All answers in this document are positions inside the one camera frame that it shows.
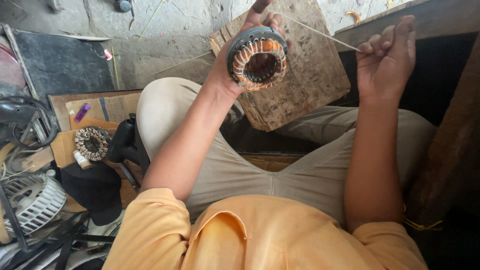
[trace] thread spool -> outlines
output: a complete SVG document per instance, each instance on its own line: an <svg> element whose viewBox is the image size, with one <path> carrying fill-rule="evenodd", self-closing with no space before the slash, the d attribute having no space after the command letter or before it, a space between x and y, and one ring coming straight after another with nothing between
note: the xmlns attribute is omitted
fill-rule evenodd
<svg viewBox="0 0 480 270"><path fill-rule="evenodd" d="M93 167L93 165L86 159L84 156L80 154L78 150L73 152L73 156L77 160L78 165L82 168L82 170L87 170Z"/></svg>

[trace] person's left hand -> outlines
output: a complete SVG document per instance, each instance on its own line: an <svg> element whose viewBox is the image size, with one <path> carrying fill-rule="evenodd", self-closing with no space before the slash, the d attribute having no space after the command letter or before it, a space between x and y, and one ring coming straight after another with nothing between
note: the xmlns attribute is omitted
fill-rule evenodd
<svg viewBox="0 0 480 270"><path fill-rule="evenodd" d="M265 8L272 2L272 0L257 0L252 8L248 11L247 18L243 26L241 27L239 33L257 26L261 23L262 13ZM268 26L274 30L277 30L283 38L285 38L285 30L280 27L282 24L282 16L280 14L273 14L269 12L264 22L262 23L265 26ZM240 93L245 91L244 87L238 86L229 76L227 71L227 50L232 42L232 39L227 41L218 55L216 56L215 62L213 64L212 70L208 74L208 77L205 83L214 83L219 84L220 88L225 91L229 96L236 98ZM287 40L288 50L291 51L292 42ZM252 57L250 65L260 65L267 59L265 54L256 54Z"/></svg>

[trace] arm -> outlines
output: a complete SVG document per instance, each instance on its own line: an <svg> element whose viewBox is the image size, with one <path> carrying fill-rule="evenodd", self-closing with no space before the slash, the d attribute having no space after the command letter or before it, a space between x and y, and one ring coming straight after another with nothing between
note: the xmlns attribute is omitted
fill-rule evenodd
<svg viewBox="0 0 480 270"><path fill-rule="evenodd" d="M357 53L360 105L345 183L349 232L370 222L403 220L398 180L398 104L415 65L415 17L406 16Z"/></svg>
<svg viewBox="0 0 480 270"><path fill-rule="evenodd" d="M270 2L271 0L257 0L240 32L260 24L262 12ZM285 31L279 28L279 14L269 13L263 24L285 36ZM150 188L167 187L179 200L187 201L190 196L220 125L237 96L245 90L237 86L227 73L225 58L230 42L227 42L217 55L212 71L182 123L150 163L141 192ZM255 60L258 63L262 61L258 58Z"/></svg>

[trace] dirty floor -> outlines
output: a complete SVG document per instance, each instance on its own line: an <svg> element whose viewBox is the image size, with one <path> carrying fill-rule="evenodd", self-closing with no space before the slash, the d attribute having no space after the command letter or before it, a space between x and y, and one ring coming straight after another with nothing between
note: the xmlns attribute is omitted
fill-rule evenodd
<svg viewBox="0 0 480 270"><path fill-rule="evenodd" d="M149 27L143 29L163 0L133 0L132 15L120 12L115 0L57 0L63 10L53 12L48 0L0 0L0 22L12 28L49 34L111 37L104 48L114 48L120 89L144 88L163 77L178 76L204 81L214 61L207 54L187 64L159 71L210 50L207 38L245 12L252 0L168 0ZM317 0L331 34L354 23L345 16L357 12L366 19L409 0Z"/></svg>

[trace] khaki trousers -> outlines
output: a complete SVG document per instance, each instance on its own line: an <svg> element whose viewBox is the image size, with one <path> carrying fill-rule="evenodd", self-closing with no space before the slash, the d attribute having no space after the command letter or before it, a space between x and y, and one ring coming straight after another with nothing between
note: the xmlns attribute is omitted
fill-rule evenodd
<svg viewBox="0 0 480 270"><path fill-rule="evenodd" d="M200 87L181 78L162 78L145 87L138 103L137 125L150 160L177 129ZM322 145L280 172L267 172L253 166L218 132L186 203L191 220L224 198L262 194L305 203L344 225L343 189L357 112L358 108L325 106L276 129L282 135ZM226 121L235 121L242 114L236 102ZM418 114L399 110L397 160L402 187L415 173L435 131L436 128Z"/></svg>

